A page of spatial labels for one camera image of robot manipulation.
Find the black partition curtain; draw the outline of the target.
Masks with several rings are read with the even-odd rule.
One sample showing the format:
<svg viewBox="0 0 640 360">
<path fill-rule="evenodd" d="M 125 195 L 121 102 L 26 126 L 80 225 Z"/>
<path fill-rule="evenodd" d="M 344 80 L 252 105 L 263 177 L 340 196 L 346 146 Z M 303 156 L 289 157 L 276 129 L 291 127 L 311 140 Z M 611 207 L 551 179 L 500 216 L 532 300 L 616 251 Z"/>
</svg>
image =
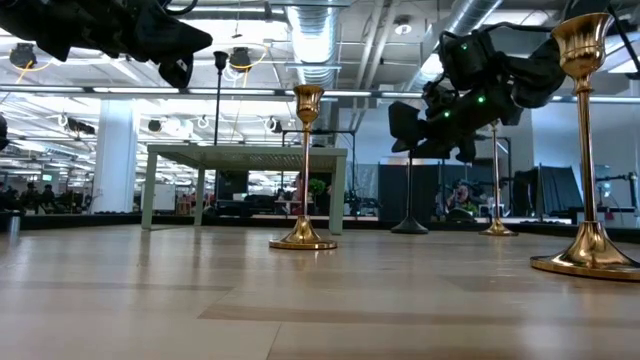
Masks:
<svg viewBox="0 0 640 360">
<path fill-rule="evenodd" d="M 469 189 L 467 207 L 485 217 L 483 205 L 494 205 L 493 173 L 490 164 L 415 165 L 413 184 L 407 182 L 404 165 L 378 167 L 378 219 L 398 223 L 406 215 L 407 191 L 412 191 L 412 213 L 421 223 L 429 222 L 443 212 L 442 202 L 453 195 L 457 187 Z M 517 171 L 500 181 L 501 205 L 515 217 L 567 215 L 572 208 L 583 206 L 574 172 L 569 167 L 534 167 Z"/>
</svg>

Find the silver ventilation duct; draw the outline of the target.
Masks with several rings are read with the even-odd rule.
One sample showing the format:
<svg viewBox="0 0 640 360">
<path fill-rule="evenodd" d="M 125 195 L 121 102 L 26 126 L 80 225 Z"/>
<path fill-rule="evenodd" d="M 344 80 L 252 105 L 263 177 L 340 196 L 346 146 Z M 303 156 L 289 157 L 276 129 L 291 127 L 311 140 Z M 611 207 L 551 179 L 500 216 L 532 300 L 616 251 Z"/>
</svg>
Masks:
<svg viewBox="0 0 640 360">
<path fill-rule="evenodd" d="M 404 84 L 403 90 L 418 92 L 443 72 L 435 51 L 440 45 L 443 31 L 466 35 L 482 25 L 504 0 L 455 0 L 450 14 L 428 26 L 420 43 L 420 64 L 415 74 Z"/>
<path fill-rule="evenodd" d="M 292 6 L 286 14 L 291 24 L 293 49 L 299 83 L 335 86 L 338 70 L 337 35 L 340 10 L 335 7 Z"/>
</svg>

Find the gold candlestick holder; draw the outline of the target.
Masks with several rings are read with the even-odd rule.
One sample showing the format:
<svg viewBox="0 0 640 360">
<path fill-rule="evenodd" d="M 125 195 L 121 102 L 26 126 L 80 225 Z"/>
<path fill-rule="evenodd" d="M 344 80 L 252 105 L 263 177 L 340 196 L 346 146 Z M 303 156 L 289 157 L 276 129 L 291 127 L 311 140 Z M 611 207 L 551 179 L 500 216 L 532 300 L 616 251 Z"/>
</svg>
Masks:
<svg viewBox="0 0 640 360">
<path fill-rule="evenodd" d="M 490 226 L 481 231 L 480 235 L 494 236 L 494 237 L 514 237 L 517 236 L 516 232 L 509 230 L 501 219 L 500 202 L 501 202 L 501 187 L 500 187 L 500 172 L 499 172 L 499 155 L 498 155 L 498 139 L 497 139 L 497 122 L 491 124 L 492 131 L 492 170 L 493 170 L 493 216 Z"/>
<path fill-rule="evenodd" d="M 605 37 L 614 18 L 607 13 L 581 15 L 552 30 L 560 51 L 560 66 L 574 81 L 577 97 L 584 221 L 574 242 L 551 256 L 534 256 L 537 270 L 586 278 L 640 282 L 640 263 L 626 256 L 610 240 L 597 219 L 590 124 L 591 76 L 604 63 Z"/>
<path fill-rule="evenodd" d="M 300 172 L 299 200 L 301 213 L 293 230 L 280 240 L 272 240 L 271 248 L 286 250 L 331 250 L 334 241 L 324 241 L 315 232 L 308 210 L 309 151 L 312 123 L 317 119 L 324 89 L 318 85 L 298 85 L 293 89 L 296 97 L 296 114 L 302 122 L 302 170 Z"/>
</svg>

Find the black metal table frame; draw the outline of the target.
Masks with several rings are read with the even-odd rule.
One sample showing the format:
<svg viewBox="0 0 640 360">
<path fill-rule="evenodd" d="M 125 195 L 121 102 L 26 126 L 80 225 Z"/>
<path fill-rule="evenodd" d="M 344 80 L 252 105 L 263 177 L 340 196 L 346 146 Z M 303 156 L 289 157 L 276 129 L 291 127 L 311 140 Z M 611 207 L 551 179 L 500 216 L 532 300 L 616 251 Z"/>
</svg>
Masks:
<svg viewBox="0 0 640 360">
<path fill-rule="evenodd" d="M 98 215 L 25 215 L 20 216 L 20 230 L 53 230 L 63 228 L 99 227 L 116 225 L 141 225 L 141 214 L 98 214 Z M 234 218 L 203 216 L 203 226 L 223 226 L 242 228 L 291 228 L 295 220 L 292 217 L 267 218 Z M 193 217 L 154 215 L 153 225 L 191 226 L 195 224 Z M 347 220 L 342 222 L 344 230 L 390 230 L 395 226 L 393 222 Z M 506 224 L 512 231 L 522 234 L 536 234 L 557 237 L 573 237 L 578 232 L 577 225 L 560 223 L 539 223 L 525 221 L 524 223 Z M 487 225 L 482 223 L 428 222 L 425 227 L 430 231 L 462 231 L 472 232 L 484 230 Z M 609 238 L 616 242 L 640 244 L 640 229 L 637 228 L 607 228 Z"/>
</svg>

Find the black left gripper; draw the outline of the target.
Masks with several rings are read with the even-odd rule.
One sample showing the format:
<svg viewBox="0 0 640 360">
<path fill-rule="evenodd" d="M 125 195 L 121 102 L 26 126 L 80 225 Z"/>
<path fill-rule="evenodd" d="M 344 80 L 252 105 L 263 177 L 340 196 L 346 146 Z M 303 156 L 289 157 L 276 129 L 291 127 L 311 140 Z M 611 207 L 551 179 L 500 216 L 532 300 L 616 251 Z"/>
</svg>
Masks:
<svg viewBox="0 0 640 360">
<path fill-rule="evenodd" d="M 187 88 L 193 72 L 192 55 L 209 47 L 213 39 L 207 32 L 168 16 L 167 5 L 168 0 L 107 0 L 113 22 L 107 55 L 176 60 L 161 63 L 159 74 L 172 87 Z"/>
</svg>

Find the green perforated metal shelf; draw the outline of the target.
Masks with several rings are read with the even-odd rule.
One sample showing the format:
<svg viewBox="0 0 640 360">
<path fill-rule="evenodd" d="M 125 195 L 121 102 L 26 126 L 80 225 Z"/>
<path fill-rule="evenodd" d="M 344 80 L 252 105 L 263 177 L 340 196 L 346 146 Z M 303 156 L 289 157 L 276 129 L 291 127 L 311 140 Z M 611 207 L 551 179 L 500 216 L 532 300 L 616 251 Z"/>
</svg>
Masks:
<svg viewBox="0 0 640 360">
<path fill-rule="evenodd" d="M 196 192 L 199 199 L 204 193 L 204 173 L 207 170 L 231 171 L 293 171 L 303 169 L 303 151 L 299 148 L 265 146 L 199 146 L 186 144 L 151 144 L 142 197 L 141 225 L 152 226 L 157 159 L 163 157 L 198 171 Z M 347 150 L 344 148 L 312 148 L 309 150 L 309 170 L 332 175 L 332 193 L 329 211 L 329 232 L 343 232 L 344 191 L 346 184 Z"/>
</svg>

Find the white round pillar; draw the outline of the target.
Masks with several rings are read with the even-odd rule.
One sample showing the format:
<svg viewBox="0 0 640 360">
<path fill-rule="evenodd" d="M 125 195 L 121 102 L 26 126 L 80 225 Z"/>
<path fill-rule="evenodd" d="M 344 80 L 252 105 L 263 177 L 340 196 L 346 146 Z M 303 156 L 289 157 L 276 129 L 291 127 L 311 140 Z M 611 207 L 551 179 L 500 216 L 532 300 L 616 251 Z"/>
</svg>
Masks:
<svg viewBox="0 0 640 360">
<path fill-rule="evenodd" d="M 133 100 L 102 100 L 92 212 L 131 212 L 140 118 Z"/>
</svg>

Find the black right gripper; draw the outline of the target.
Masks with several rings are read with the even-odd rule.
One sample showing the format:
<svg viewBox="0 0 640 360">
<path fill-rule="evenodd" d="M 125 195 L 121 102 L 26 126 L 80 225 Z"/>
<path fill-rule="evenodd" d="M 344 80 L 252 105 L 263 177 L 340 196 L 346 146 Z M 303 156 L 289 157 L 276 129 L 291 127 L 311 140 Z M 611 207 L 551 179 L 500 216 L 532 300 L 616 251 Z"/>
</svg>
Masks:
<svg viewBox="0 0 640 360">
<path fill-rule="evenodd" d="M 424 98 L 428 105 L 424 122 L 418 108 L 400 101 L 389 106 L 390 134 L 395 138 L 392 153 L 410 151 L 424 138 L 414 151 L 416 157 L 449 159 L 451 151 L 458 148 L 457 160 L 472 163 L 477 131 L 493 122 L 518 125 L 523 112 L 501 87 L 479 88 L 464 96 L 436 87 L 425 92 Z"/>
</svg>

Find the black candlestick holder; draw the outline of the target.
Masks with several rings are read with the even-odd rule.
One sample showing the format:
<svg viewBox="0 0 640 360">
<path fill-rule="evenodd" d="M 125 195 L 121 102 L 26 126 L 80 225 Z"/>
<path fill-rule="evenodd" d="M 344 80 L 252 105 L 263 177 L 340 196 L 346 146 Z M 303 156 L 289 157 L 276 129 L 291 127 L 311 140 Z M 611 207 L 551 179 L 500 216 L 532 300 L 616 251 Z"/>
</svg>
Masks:
<svg viewBox="0 0 640 360">
<path fill-rule="evenodd" d="M 215 58 L 215 67 L 217 69 L 216 107 L 215 107 L 215 123 L 214 123 L 214 145 L 217 145 L 218 134 L 219 134 L 219 115 L 220 115 L 222 77 L 227 65 L 227 60 L 229 55 L 224 51 L 215 51 L 213 55 Z"/>
<path fill-rule="evenodd" d="M 413 186 L 413 151 L 410 150 L 408 153 L 408 163 L 407 163 L 406 216 L 398 225 L 390 229 L 390 231 L 394 234 L 421 235 L 421 234 L 429 233 L 429 230 L 423 225 L 421 225 L 413 216 L 412 186 Z"/>
</svg>

